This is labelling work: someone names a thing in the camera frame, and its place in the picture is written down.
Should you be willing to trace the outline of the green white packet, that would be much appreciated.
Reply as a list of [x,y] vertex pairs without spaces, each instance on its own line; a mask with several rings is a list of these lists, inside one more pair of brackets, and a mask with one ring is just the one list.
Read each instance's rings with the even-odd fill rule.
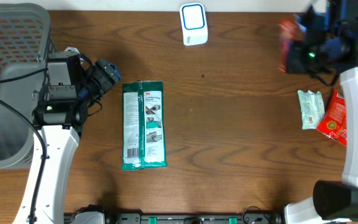
[[162,81],[123,84],[122,170],[167,166]]

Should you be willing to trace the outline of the slim red stick packet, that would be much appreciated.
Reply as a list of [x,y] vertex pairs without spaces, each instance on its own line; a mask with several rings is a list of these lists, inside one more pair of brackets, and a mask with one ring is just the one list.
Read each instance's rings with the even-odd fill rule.
[[283,72],[287,70],[287,55],[290,49],[290,44],[295,39],[298,30],[298,24],[294,18],[284,19],[279,23],[279,43],[281,65],[279,69]]

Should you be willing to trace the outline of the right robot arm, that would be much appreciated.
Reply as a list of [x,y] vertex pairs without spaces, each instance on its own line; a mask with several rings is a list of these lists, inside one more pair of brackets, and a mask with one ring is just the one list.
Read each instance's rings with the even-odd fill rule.
[[286,205],[271,221],[358,222],[358,0],[328,1],[325,14],[309,7],[295,24],[304,35],[282,44],[281,69],[315,79],[335,72],[346,102],[346,161],[341,181],[317,181],[310,198]]

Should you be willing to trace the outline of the large red snack bag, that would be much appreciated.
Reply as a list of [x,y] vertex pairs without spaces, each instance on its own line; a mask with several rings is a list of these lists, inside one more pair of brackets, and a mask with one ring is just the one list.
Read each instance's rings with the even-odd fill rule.
[[346,103],[344,97],[333,91],[324,118],[316,128],[325,136],[347,146]]

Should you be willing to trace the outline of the teal wet wipes packet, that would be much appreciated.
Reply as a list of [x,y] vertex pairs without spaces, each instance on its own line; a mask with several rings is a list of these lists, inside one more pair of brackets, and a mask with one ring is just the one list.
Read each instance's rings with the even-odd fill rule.
[[302,129],[316,129],[325,115],[322,94],[308,90],[298,90],[300,102]]

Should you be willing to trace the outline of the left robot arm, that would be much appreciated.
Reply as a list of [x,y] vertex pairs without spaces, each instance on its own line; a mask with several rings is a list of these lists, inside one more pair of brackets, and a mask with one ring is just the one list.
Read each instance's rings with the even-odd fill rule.
[[104,59],[84,69],[79,60],[52,62],[45,96],[34,110],[34,151],[14,223],[63,223],[68,176],[88,109],[121,79]]

